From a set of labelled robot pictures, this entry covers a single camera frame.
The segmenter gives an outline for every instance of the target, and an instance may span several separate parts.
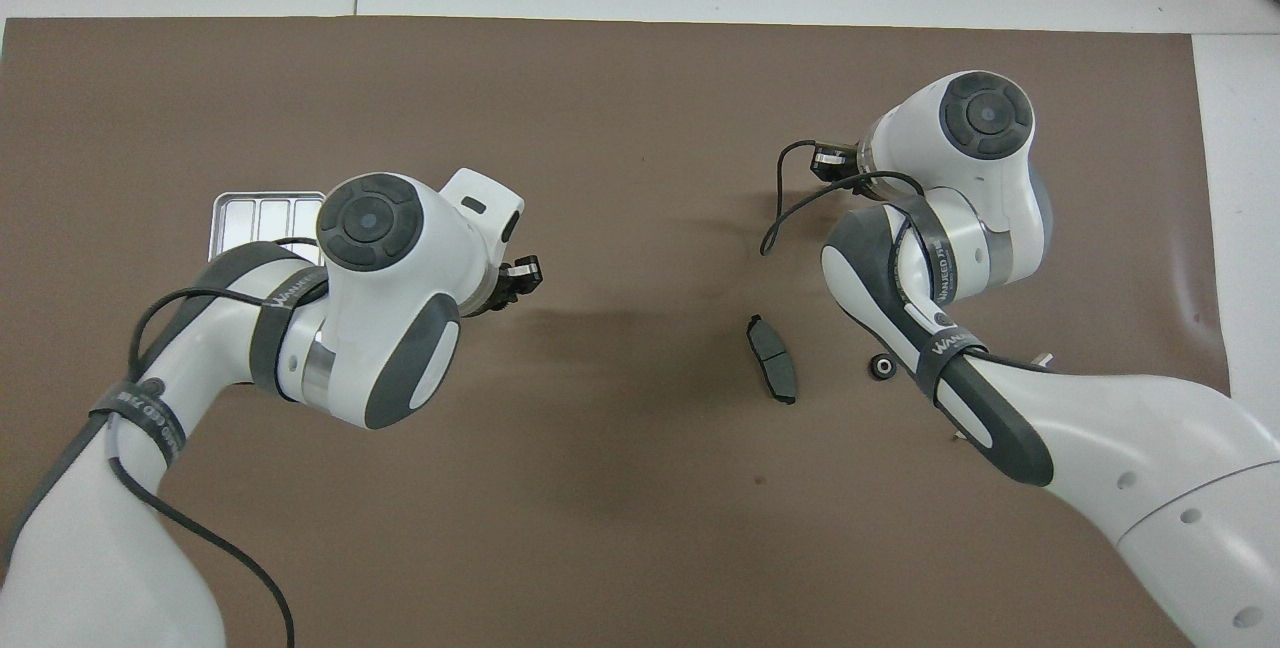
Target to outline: center button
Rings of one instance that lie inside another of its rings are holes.
[[[371,243],[392,229],[392,207],[387,201],[365,196],[347,204],[342,211],[342,229],[352,241]]]

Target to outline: white robotic arm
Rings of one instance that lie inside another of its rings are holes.
[[[502,309],[540,282],[536,259],[500,263],[522,210],[516,193],[466,169],[440,193],[369,174],[334,188],[320,211],[328,269],[271,243],[214,259],[196,286],[252,304],[188,297],[99,403],[106,412],[91,416],[14,530],[0,645],[224,645],[209,588],[110,457],[154,494],[236,383],[361,428],[411,415],[448,369],[460,315]],[[113,412],[129,405],[137,424]]]
[[[1075,507],[1201,647],[1280,645],[1280,442],[1239,403],[1156,377],[1074,377],[987,352],[943,307],[1029,275],[1052,223],[1010,79],[951,74],[856,147],[818,145],[827,179],[876,179],[822,251],[827,286],[997,469]]]

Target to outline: brown mat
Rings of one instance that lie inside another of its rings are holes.
[[[855,141],[965,68],[1023,85],[1057,233],[1033,278],[955,306],[997,352],[1226,389],[1190,41],[979,29],[467,19],[10,20],[0,93],[9,526],[200,270],[223,191],[461,165],[529,202],[547,283],[465,323],[426,410],[362,433],[237,387],[163,496],[284,587],[301,645],[1187,645],[1106,539],[1014,484],[818,264],[855,204],[778,248],[773,160]],[[790,198],[817,188],[804,160]],[[768,398],[760,312],[800,400]],[[177,533],[230,645],[274,603]]]

